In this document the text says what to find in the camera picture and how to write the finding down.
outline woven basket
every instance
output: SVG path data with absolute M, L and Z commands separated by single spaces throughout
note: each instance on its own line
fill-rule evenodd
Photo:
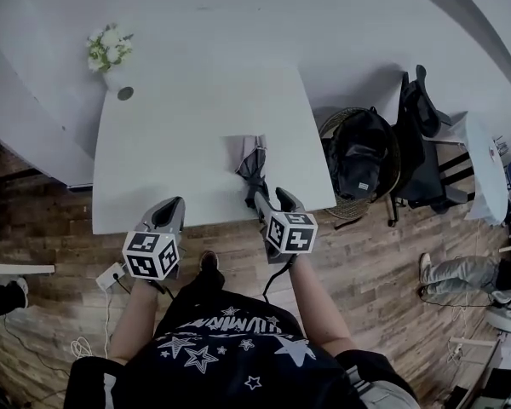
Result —
M 363 107 L 347 107 L 346 109 L 342 109 L 335 113 L 320 126 L 318 130 L 320 138 L 323 138 L 329 133 L 332 134 L 335 131 L 335 128 L 342 124 L 344 120 L 363 111 L 367 111 L 367 109 L 364 109 Z M 397 184 L 401 166 L 399 145 L 390 125 L 383 118 L 382 123 L 388 134 L 388 156 L 382 161 L 378 176 L 379 183 L 375 192 L 367 199 L 344 199 L 343 197 L 339 197 L 335 194 L 337 206 L 326 209 L 331 215 L 341 218 L 347 222 L 354 222 L 362 218 L 367 213 L 371 203 L 374 203 L 376 200 L 388 195 Z

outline black t-shirt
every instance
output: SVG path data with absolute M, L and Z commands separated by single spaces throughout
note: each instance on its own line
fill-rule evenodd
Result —
M 511 261 L 502 259 L 498 264 L 496 288 L 499 291 L 511 290 Z
M 387 381 L 414 397 L 386 357 L 349 350 L 333 358 L 273 305 L 223 291 L 169 311 L 126 366 L 94 357 L 74 362 L 65 409 L 363 408 L 347 373 L 353 366 L 363 381 Z

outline power strip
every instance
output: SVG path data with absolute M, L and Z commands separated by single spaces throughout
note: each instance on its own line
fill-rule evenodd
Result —
M 96 278 L 96 284 L 103 291 L 107 290 L 110 286 L 116 283 L 119 279 L 121 279 L 125 275 L 123 267 L 120 263 L 114 263 L 109 269 L 107 269 L 104 273 L 102 273 L 99 277 Z

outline white vase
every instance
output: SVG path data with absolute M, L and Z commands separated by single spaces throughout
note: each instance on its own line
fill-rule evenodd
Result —
M 107 72 L 103 72 L 102 77 L 108 91 L 118 92 L 121 88 L 127 86 L 124 81 L 124 73 L 119 66 L 113 66 Z

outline sleeve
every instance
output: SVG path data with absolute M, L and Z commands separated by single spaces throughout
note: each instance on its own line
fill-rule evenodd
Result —
M 121 364 L 103 358 L 76 360 L 70 370 L 64 409 L 113 407 L 112 390 L 123 369 Z
M 345 370 L 357 366 L 359 376 L 366 382 L 383 380 L 393 383 L 404 389 L 416 400 L 411 386 L 395 372 L 386 356 L 364 350 L 348 350 L 338 354 L 335 359 Z

